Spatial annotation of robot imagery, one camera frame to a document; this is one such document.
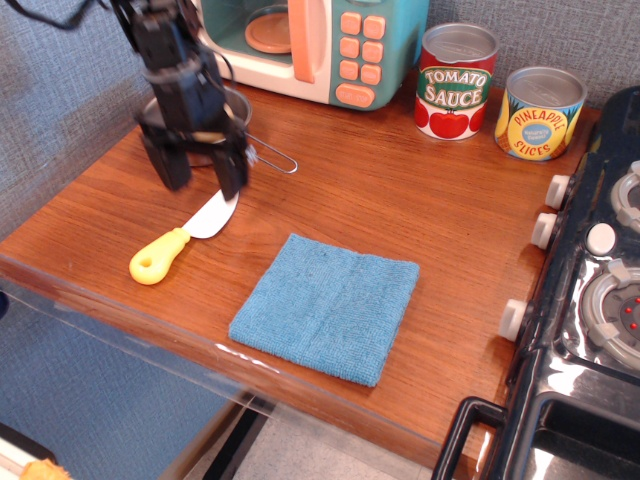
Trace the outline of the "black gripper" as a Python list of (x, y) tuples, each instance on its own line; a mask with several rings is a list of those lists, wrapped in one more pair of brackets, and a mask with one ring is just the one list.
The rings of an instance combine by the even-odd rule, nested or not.
[[(165, 122), (163, 129), (137, 120), (143, 132), (147, 156), (164, 186), (171, 191), (185, 187), (191, 179), (188, 153), (200, 153), (213, 161), (226, 201), (249, 181), (246, 127), (233, 116), (225, 87), (212, 54), (190, 54), (183, 62), (143, 70), (152, 86)], [(222, 145), (196, 142), (193, 132), (220, 132)]]

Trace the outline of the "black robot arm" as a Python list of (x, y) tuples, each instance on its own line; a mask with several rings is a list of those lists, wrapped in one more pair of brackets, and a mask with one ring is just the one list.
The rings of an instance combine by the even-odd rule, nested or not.
[(211, 159), (223, 198), (248, 182), (246, 127), (233, 114), (214, 52), (198, 38), (190, 1), (111, 3), (151, 85), (157, 110), (137, 121), (143, 144), (164, 185), (179, 190), (191, 179), (189, 154)]

